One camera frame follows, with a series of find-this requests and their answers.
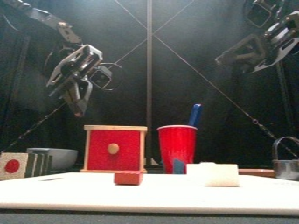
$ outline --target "blue marker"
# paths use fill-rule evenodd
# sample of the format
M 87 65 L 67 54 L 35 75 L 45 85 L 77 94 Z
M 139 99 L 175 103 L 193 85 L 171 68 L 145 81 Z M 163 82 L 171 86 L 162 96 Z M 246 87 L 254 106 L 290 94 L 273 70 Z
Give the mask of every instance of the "blue marker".
M 189 125 L 198 128 L 201 119 L 202 119 L 202 105 L 195 104 L 191 110 L 191 118 L 190 118 Z
M 185 171 L 185 162 L 175 158 L 173 160 L 173 174 L 183 174 Z

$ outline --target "metal bucket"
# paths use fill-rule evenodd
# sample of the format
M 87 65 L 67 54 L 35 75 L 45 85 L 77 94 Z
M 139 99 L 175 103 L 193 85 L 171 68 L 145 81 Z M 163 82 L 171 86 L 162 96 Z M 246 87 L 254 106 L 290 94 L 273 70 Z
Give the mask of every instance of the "metal bucket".
M 278 159 L 278 145 L 284 139 L 289 139 L 299 146 L 299 139 L 293 136 L 284 136 L 276 140 L 273 145 L 273 162 L 276 177 L 278 179 L 299 180 L 299 160 L 280 160 Z

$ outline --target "black backdrop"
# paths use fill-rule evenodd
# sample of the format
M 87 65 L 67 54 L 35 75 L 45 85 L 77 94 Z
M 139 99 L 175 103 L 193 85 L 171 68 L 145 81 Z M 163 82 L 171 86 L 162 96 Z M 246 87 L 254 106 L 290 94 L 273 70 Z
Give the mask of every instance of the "black backdrop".
M 153 155 L 157 162 L 161 162 L 157 128 L 167 124 L 187 124 L 193 105 L 201 103 L 203 114 L 197 162 L 272 166 L 274 140 L 227 97 L 278 137 L 294 136 L 299 110 L 298 57 L 290 55 L 284 61 L 286 94 L 282 93 L 282 75 L 276 66 L 258 73 L 241 73 L 217 66 L 215 58 L 223 51 L 250 33 L 262 32 L 245 19 L 243 1 L 154 0 L 151 49 L 146 41 L 146 0 L 29 2 L 73 24 L 83 42 L 103 52 L 105 62 L 117 62 L 123 67 L 114 72 L 123 81 L 115 91 L 94 87 L 83 118 L 75 118 L 69 107 L 63 107 L 10 151 L 26 151 L 29 147 L 71 148 L 79 150 L 78 163 L 82 164 L 86 146 L 83 126 L 149 125 L 151 100 L 151 138 L 147 139 L 151 145 L 147 150 L 151 151 L 147 155 Z M 298 1 L 293 1 L 289 13 L 298 6 Z M 2 17 L 0 146 L 5 149 L 62 105 L 62 101 L 49 96 L 46 88 L 53 64 L 49 63 L 46 68 L 45 65 L 57 44 L 55 36 L 39 30 L 35 24 L 27 26 L 25 20 L 3 10 L 0 13 L 14 25 Z M 153 86 L 149 87 L 147 60 L 151 55 Z

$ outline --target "red cube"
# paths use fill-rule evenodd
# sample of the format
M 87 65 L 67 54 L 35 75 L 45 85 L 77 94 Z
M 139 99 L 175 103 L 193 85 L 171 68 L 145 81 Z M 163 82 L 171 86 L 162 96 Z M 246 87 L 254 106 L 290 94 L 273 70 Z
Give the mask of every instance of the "red cube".
M 142 171 L 122 171 L 115 173 L 115 183 L 118 185 L 139 186 L 143 181 Z

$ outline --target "cable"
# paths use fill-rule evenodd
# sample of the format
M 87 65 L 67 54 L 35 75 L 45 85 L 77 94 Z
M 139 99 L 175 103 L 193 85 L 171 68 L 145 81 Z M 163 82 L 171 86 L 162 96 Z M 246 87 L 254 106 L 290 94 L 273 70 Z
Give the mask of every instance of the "cable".
M 118 63 L 101 63 L 101 65 L 113 65 L 113 66 L 117 66 L 119 67 L 121 69 L 123 68 Z
M 46 115 L 39 122 L 37 122 L 33 125 L 33 127 L 18 137 L 18 139 L 3 150 L 0 150 L 0 152 L 9 151 L 27 137 L 27 135 L 31 134 L 42 126 L 43 122 L 53 117 L 53 115 L 62 109 L 65 105 L 66 102 L 49 115 Z
M 53 54 L 54 54 L 54 50 L 50 52 L 50 54 L 49 54 L 49 56 L 47 56 L 47 58 L 46 58 L 46 61 L 45 61 L 45 63 L 43 63 L 43 82 L 45 82 L 45 84 L 47 85 L 47 74 L 46 74 L 46 70 L 47 70 L 47 66 L 49 66 L 49 62 L 50 62 L 50 59 L 51 59 L 51 57 L 53 57 Z
M 5 14 L 5 21 L 9 23 L 9 25 L 14 28 L 15 31 L 21 31 L 19 29 L 15 28 L 14 24 L 11 23 L 11 21 L 9 20 L 6 14 Z

